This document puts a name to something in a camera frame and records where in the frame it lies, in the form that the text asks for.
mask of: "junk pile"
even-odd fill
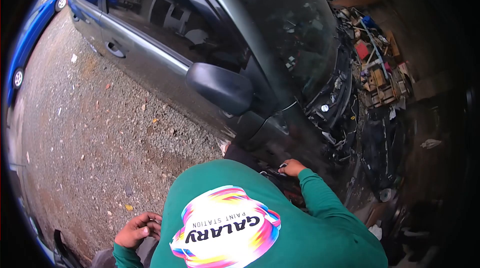
[[[339,28],[348,34],[356,51],[357,65],[353,67],[357,69],[353,69],[352,74],[359,91],[359,104],[366,109],[358,112],[357,139],[361,150],[357,151],[356,166],[363,169],[379,204],[384,204],[379,209],[388,208],[389,201],[391,207],[401,206],[397,204],[396,189],[403,182],[399,167],[406,130],[400,114],[408,98],[413,96],[415,82],[409,73],[409,63],[402,59],[393,32],[382,30],[371,16],[364,14],[368,11],[367,5],[380,0],[327,1],[339,19]],[[353,183],[357,177],[354,173]],[[346,204],[351,199],[349,194]],[[381,215],[371,216],[370,213],[368,227],[381,219]]]

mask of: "gray car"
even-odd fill
[[[68,0],[93,50],[211,132],[330,185],[357,126],[355,51],[326,0]]]

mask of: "red box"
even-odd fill
[[[367,45],[365,45],[365,41],[363,40],[357,41],[357,43],[355,44],[355,49],[357,50],[358,56],[362,60],[369,55]]]

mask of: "side mirror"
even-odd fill
[[[186,82],[209,102],[235,116],[247,112],[254,97],[249,79],[207,63],[193,63],[188,69]]]

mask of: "person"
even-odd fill
[[[180,174],[163,217],[143,213],[117,234],[117,267],[143,267],[135,250],[149,236],[156,239],[153,268],[387,267],[378,239],[320,176],[294,159],[279,169],[299,179],[307,214],[251,169],[245,154],[230,146],[224,159]]]

